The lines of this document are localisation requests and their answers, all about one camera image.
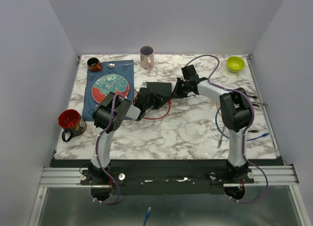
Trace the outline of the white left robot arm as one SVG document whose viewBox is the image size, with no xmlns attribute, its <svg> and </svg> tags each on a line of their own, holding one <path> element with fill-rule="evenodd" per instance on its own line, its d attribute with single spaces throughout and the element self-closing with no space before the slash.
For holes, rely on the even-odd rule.
<svg viewBox="0 0 313 226">
<path fill-rule="evenodd" d="M 94 125 L 99 129 L 95 143 L 95 151 L 91 160 L 96 168 L 91 178 L 97 184 L 104 184 L 108 180 L 105 168 L 110 163 L 110 151 L 114 133 L 127 117 L 134 121 L 142 120 L 150 110 L 157 110 L 169 101 L 155 91 L 142 87 L 134 102 L 121 94 L 110 92 L 93 112 Z"/>
</svg>

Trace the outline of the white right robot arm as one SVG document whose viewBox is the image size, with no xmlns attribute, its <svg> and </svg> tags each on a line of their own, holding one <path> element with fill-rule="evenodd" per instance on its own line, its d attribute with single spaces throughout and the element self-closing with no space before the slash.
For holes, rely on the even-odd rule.
<svg viewBox="0 0 313 226">
<path fill-rule="evenodd" d="M 186 98 L 189 93 L 205 96 L 220 105 L 222 121 L 229 131 L 230 168 L 225 170 L 225 178 L 235 183 L 243 177 L 239 168 L 246 164 L 246 131 L 252 125 L 254 108 L 243 88 L 229 89 L 203 77 L 199 78 L 193 65 L 181 69 L 183 78 L 178 78 L 172 98 Z"/>
</svg>

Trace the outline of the black network switch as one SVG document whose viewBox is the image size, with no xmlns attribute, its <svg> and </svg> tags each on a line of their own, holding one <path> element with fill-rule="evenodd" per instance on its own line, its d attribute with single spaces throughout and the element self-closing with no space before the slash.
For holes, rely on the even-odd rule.
<svg viewBox="0 0 313 226">
<path fill-rule="evenodd" d="M 147 82 L 147 88 L 163 97 L 170 97 L 172 94 L 172 83 L 168 82 Z"/>
</svg>

